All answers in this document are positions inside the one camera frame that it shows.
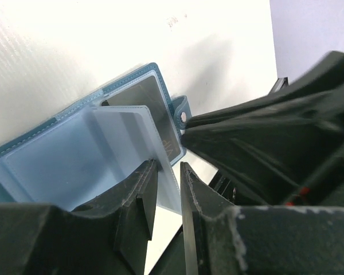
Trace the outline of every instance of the black plastic claw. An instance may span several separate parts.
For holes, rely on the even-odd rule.
[[[344,181],[337,178],[344,175],[344,54],[332,52],[294,84],[219,112],[219,121],[206,114],[204,125],[195,118],[182,144],[230,179],[242,204],[290,204],[311,189],[301,203],[318,205]]]
[[[186,175],[183,170],[181,170],[181,175],[184,181],[186,180]],[[212,181],[209,183],[209,187],[214,189],[217,193],[222,195],[224,198],[230,202],[235,201],[242,202],[242,196],[237,196],[236,190],[234,189],[233,182],[224,177],[219,171],[216,173]],[[174,238],[169,243],[166,250],[163,252],[162,256],[155,264],[150,275],[184,275],[186,274],[186,264],[185,264],[185,246],[183,244],[183,229],[182,226],[177,231]]]
[[[72,212],[0,204],[0,274],[143,274],[157,184],[148,160]]]
[[[181,164],[186,274],[344,274],[344,209],[234,206]]]
[[[268,96],[252,100],[238,106],[205,113],[192,117],[186,128],[199,125],[218,123],[226,119],[252,112],[273,104],[292,100],[302,96],[329,91],[344,83],[344,53],[330,52],[315,67],[304,76],[293,82],[280,92],[270,93]]]
[[[181,163],[181,203],[186,274],[210,274],[212,263],[209,257],[212,255],[207,249],[206,237],[209,231],[206,223],[232,204],[200,181],[192,168],[184,162]]]

